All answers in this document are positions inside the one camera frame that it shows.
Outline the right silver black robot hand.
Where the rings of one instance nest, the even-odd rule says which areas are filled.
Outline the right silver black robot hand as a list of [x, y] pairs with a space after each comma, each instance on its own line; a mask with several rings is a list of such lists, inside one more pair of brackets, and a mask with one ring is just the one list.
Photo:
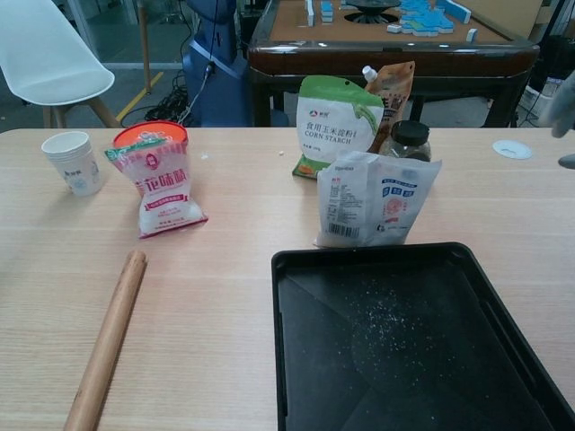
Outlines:
[[555, 138], [564, 137], [574, 129], [574, 72], [571, 72], [553, 98], [548, 120]]

